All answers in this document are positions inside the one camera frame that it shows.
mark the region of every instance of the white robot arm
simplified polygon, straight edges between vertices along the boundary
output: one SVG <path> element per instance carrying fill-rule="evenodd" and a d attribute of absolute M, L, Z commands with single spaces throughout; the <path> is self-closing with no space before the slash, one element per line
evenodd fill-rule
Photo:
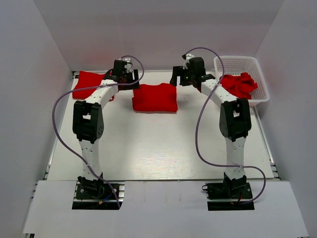
<path fill-rule="evenodd" d="M 183 66 L 174 66 L 170 84 L 177 85 L 177 77 L 180 77 L 180 85 L 192 85 L 201 93 L 209 96 L 218 81 L 211 74 L 206 74 L 205 63 L 201 57 L 192 54 L 183 55 Z M 225 137 L 227 147 L 227 165 L 240 167 L 228 167 L 224 172 L 223 184 L 229 197 L 240 193 L 247 185 L 247 178 L 243 169 L 244 144 L 248 131 L 251 129 L 250 109 L 247 99 L 238 99 L 230 94 L 221 85 L 217 86 L 211 100 L 220 108 L 219 127 Z"/>
<path fill-rule="evenodd" d="M 103 80 L 102 84 L 115 84 L 113 80 Z M 98 104 L 100 105 L 101 111 L 109 102 L 109 100 L 118 92 L 118 86 L 111 86 L 111 87 L 104 87 L 97 89 L 90 97 L 86 99 L 86 104 L 91 104 L 95 105 Z M 101 137 L 102 133 L 104 132 L 104 126 L 99 125 L 97 128 L 97 137 Z M 93 169 L 93 171 L 98 175 L 101 176 L 102 170 L 100 168 L 99 164 L 99 138 L 97 138 L 94 142 L 91 140 L 79 140 L 79 144 L 81 147 L 82 155 L 88 162 L 88 165 Z M 95 176 L 91 174 L 89 169 L 87 168 L 87 165 L 83 163 L 83 177 L 93 181 Z"/>
<path fill-rule="evenodd" d="M 138 71 L 133 71 L 133 79 L 131 68 L 131 59 L 115 60 L 113 69 L 105 74 L 101 85 L 136 81 L 138 79 Z M 76 101 L 74 104 L 73 132 L 79 140 L 82 156 L 96 175 L 100 177 L 102 177 L 102 170 L 99 164 L 99 139 L 105 129 L 102 110 L 119 90 L 129 90 L 138 87 L 139 83 L 125 87 L 117 85 L 102 87 L 93 92 L 85 101 Z M 96 180 L 96 177 L 91 174 L 85 163 L 83 163 L 82 177 L 85 180 Z"/>

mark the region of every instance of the table surface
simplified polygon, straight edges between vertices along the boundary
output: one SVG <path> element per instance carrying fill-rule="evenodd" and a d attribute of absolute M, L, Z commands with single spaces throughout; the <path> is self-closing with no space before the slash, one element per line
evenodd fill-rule
<path fill-rule="evenodd" d="M 146 72 L 142 83 L 169 82 L 171 72 Z M 72 88 L 77 84 L 74 79 Z M 193 87 L 177 87 L 178 112 L 136 113 L 132 109 L 132 91 L 120 91 L 103 110 L 105 131 L 100 139 L 100 165 L 107 180 L 210 180 L 223 179 L 224 168 L 206 165 L 195 149 L 195 128 L 206 96 Z M 72 132 L 73 104 L 68 98 L 60 136 L 81 153 Z M 213 163 L 226 164 L 226 145 L 219 130 L 219 108 L 207 104 L 199 130 L 202 156 Z M 273 178 L 269 154 L 257 119 L 251 110 L 252 129 L 245 144 L 245 165 L 261 168 Z M 77 180 L 82 174 L 81 160 L 58 141 L 53 151 L 48 180 Z M 249 179 L 262 175 L 246 169 Z"/>

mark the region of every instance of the red cloth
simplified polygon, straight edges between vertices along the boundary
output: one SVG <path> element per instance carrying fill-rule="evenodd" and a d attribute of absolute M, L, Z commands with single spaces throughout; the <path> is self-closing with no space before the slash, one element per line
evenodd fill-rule
<path fill-rule="evenodd" d="M 89 72 L 85 72 L 85 71 L 80 71 L 78 83 L 74 89 L 98 86 L 98 85 L 100 85 L 103 77 L 104 77 L 104 74 L 97 74 L 97 73 L 89 73 Z M 90 95 L 92 95 L 92 93 L 94 91 L 95 91 L 95 89 L 88 89 L 88 90 L 73 92 L 73 99 L 86 99 Z"/>
<path fill-rule="evenodd" d="M 133 110 L 137 112 L 177 112 L 176 87 L 168 83 L 141 84 L 133 94 Z"/>
<path fill-rule="evenodd" d="M 238 98 L 251 99 L 251 93 L 258 87 L 248 73 L 242 73 L 240 76 L 225 74 L 221 81 L 222 86 L 232 95 Z"/>

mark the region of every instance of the white side panel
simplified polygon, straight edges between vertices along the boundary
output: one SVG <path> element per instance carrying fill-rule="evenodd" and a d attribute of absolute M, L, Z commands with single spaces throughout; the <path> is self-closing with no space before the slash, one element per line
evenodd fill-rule
<path fill-rule="evenodd" d="M 289 182 L 253 211 L 208 211 L 203 181 L 126 182 L 119 211 L 71 210 L 75 181 L 41 181 L 24 229 L 36 238 L 297 238 L 307 231 Z M 262 182 L 251 182 L 253 193 Z"/>
<path fill-rule="evenodd" d="M 0 34 L 0 231 L 15 238 L 45 174 L 55 138 L 52 106 L 71 73 L 32 0 L 0 2 Z"/>
<path fill-rule="evenodd" d="M 72 70 L 104 70 L 133 54 L 172 69 L 196 46 L 253 56 L 283 0 L 34 0 Z M 210 53 L 203 56 L 213 66 Z"/>
<path fill-rule="evenodd" d="M 259 112 L 273 158 L 317 237 L 317 1 L 286 0 L 256 58 L 271 96 Z"/>

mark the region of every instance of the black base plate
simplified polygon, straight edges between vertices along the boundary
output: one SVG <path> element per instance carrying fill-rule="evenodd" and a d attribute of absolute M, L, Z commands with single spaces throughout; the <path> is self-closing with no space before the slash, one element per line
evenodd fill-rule
<path fill-rule="evenodd" d="M 119 210 L 116 202 L 73 202 L 72 210 Z"/>
<path fill-rule="evenodd" d="M 116 195 L 119 197 L 119 187 L 120 184 L 118 183 L 112 183 L 111 184 L 113 189 L 116 189 Z M 111 188 L 109 187 L 108 184 L 104 183 L 102 185 L 103 189 L 101 190 L 100 194 L 98 194 L 97 196 L 94 194 L 92 195 L 91 191 L 87 188 L 84 188 L 83 185 L 81 183 L 79 183 L 77 185 L 77 190 L 76 190 L 76 198 L 79 200 L 88 200 L 88 199 L 104 199 L 106 197 L 108 197 L 109 195 L 111 195 L 111 197 L 109 198 L 111 199 L 115 199 L 114 194 L 111 191 Z"/>
<path fill-rule="evenodd" d="M 236 192 L 229 197 L 228 191 L 224 188 L 223 183 L 206 183 L 203 186 L 203 191 L 208 193 L 208 199 L 240 199 L 242 195 L 242 199 L 251 199 L 252 191 L 250 184 L 247 183 L 243 188 L 239 188 Z"/>
<path fill-rule="evenodd" d="M 248 211 L 254 210 L 254 203 L 208 202 L 208 211 Z"/>

